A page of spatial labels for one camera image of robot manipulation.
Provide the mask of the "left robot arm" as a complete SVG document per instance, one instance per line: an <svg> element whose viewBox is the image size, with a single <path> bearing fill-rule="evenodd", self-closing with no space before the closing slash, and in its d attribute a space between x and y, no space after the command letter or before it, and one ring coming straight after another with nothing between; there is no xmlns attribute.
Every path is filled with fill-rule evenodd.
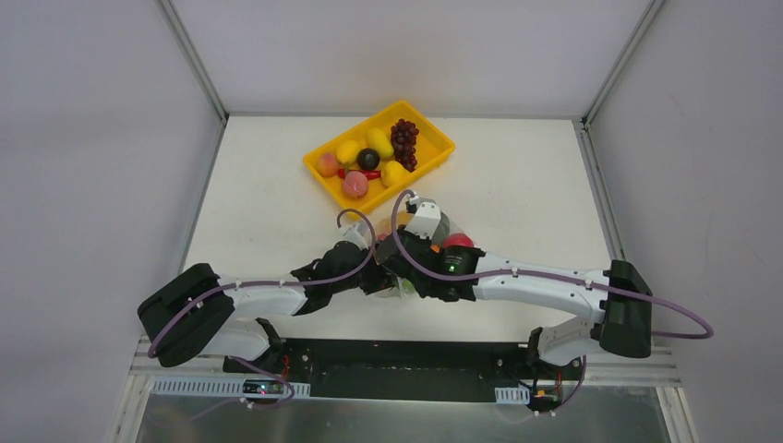
<svg viewBox="0 0 783 443"><path fill-rule="evenodd" d="M371 295L395 282L369 249L340 241L277 280L240 281L198 263L144 300L137 314L151 341L148 356L163 367L213 353L247 360L266 374L280 365L282 349L262 319L312 314L338 293Z"/></svg>

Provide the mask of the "clear zip top bag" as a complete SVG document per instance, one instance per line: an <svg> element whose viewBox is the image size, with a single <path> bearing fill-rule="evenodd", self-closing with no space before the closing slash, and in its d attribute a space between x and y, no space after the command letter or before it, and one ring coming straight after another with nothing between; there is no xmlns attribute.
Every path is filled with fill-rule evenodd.
<svg viewBox="0 0 783 443"><path fill-rule="evenodd" d="M461 300L474 302L476 300L474 294L476 279L445 281L435 279L430 274L438 273L449 276L472 274L476 271L477 261L486 254L475 246L442 248L442 242L447 236L452 233L461 233L452 230L445 221L439 225L433 240L420 239L404 229L411 217L410 213L400 212L395 232L398 234L404 250L427 272L415 267L400 252L392 238L389 219L383 222L383 230L376 243L376 263L381 269L386 269L393 274L402 283L405 292L415 293L421 298L439 299L447 303Z"/></svg>

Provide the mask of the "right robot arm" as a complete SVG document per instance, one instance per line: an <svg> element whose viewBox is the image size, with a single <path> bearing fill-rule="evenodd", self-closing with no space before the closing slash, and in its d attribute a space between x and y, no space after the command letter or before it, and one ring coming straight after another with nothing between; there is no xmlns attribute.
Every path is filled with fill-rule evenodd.
<svg viewBox="0 0 783 443"><path fill-rule="evenodd" d="M540 267L471 246L435 251L428 239L404 229L376 244L376 260L422 297L515 302L570 314L559 325L530 333L524 366L534 377L549 377L589 353L634 359L652 353L652 294L628 262L614 260L606 270Z"/></svg>

